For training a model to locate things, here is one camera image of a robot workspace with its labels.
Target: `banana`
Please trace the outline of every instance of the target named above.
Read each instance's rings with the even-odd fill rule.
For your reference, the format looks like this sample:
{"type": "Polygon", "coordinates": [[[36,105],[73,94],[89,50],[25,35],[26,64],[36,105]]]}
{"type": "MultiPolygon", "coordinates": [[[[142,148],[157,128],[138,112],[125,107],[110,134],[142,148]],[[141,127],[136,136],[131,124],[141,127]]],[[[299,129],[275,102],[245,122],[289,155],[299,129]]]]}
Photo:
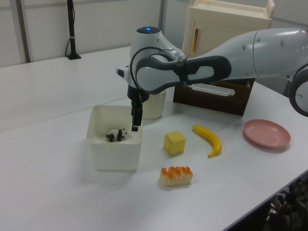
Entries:
{"type": "Polygon", "coordinates": [[[222,144],[220,138],[215,133],[200,125],[194,125],[192,128],[195,133],[202,136],[213,145],[213,151],[207,156],[208,158],[220,155],[222,144]]]}

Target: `cabinet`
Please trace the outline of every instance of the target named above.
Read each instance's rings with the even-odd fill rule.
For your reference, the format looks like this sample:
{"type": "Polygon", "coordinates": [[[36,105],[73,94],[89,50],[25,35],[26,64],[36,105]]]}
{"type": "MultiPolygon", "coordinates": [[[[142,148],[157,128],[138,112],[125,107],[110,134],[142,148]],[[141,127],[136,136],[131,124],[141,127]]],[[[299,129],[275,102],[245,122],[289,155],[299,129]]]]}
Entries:
{"type": "MultiPolygon", "coordinates": [[[[254,30],[271,27],[275,4],[254,7],[216,0],[190,0],[182,50],[187,58],[205,54],[225,41],[254,30]]],[[[243,115],[254,79],[203,84],[203,92],[176,87],[173,101],[202,108],[243,115]],[[214,95],[209,89],[233,89],[229,96],[214,95]]]]}
{"type": "Polygon", "coordinates": [[[274,6],[273,0],[268,1],[266,8],[216,0],[191,0],[182,50],[187,57],[196,57],[237,35],[268,29],[274,6]]]}

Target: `white container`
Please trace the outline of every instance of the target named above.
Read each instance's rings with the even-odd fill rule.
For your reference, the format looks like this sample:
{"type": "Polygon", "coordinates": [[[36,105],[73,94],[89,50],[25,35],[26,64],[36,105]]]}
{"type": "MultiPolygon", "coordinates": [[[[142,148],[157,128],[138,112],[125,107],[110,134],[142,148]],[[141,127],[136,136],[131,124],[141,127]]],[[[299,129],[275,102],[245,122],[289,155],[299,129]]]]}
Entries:
{"type": "Polygon", "coordinates": [[[162,116],[166,98],[166,90],[157,95],[150,95],[149,99],[142,105],[143,119],[159,119],[162,116]]]}
{"type": "Polygon", "coordinates": [[[134,170],[139,162],[142,126],[131,131],[130,106],[97,105],[90,116],[87,145],[90,163],[95,170],[134,170]],[[124,129],[122,141],[109,142],[106,137],[112,129],[124,129]]]}

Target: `cabinet door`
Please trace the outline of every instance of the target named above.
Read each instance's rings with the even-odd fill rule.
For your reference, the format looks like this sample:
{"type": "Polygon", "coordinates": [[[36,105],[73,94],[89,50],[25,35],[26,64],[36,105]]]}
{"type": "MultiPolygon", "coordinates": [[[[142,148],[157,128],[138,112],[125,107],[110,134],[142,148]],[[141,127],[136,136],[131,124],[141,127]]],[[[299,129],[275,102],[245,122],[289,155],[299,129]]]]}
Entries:
{"type": "Polygon", "coordinates": [[[205,54],[225,41],[250,30],[195,21],[189,57],[205,54]]]}

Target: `cabinet handle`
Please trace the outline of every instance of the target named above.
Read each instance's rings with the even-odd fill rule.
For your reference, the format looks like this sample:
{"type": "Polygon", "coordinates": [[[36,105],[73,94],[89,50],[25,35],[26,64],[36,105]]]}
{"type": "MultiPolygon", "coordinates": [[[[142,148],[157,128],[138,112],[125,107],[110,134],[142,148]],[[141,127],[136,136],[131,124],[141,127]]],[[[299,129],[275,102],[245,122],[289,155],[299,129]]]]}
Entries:
{"type": "Polygon", "coordinates": [[[198,36],[199,29],[196,28],[194,31],[194,38],[193,38],[193,45],[192,45],[192,51],[194,52],[196,50],[196,44],[197,44],[197,36],[198,36]]]}

